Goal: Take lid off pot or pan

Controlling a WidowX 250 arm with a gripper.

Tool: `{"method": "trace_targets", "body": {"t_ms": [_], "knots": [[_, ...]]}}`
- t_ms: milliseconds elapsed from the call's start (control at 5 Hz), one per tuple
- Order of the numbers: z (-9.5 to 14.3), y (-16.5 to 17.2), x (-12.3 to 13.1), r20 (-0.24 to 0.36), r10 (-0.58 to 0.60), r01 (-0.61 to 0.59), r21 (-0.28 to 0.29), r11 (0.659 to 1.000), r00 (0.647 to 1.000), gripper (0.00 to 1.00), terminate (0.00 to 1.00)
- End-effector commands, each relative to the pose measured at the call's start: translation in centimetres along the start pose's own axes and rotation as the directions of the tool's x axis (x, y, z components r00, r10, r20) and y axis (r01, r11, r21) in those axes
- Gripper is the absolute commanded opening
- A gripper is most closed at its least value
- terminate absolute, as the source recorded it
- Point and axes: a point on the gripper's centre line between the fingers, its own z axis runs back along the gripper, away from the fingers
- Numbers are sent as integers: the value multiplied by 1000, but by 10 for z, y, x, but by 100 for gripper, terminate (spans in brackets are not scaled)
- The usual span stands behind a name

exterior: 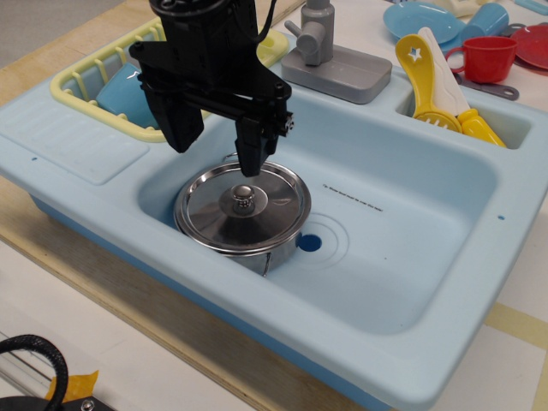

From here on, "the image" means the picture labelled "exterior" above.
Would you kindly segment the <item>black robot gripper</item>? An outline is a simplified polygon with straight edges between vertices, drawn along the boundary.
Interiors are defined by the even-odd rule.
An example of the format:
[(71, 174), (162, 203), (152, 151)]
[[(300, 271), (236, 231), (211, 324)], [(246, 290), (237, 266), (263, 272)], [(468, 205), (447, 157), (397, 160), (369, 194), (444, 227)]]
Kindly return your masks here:
[(129, 49), (141, 89), (164, 138), (183, 153), (204, 131), (203, 115), (235, 122), (241, 173), (257, 176), (293, 118), (290, 86), (272, 72), (289, 41), (259, 27), (253, 1), (152, 1), (164, 41)]

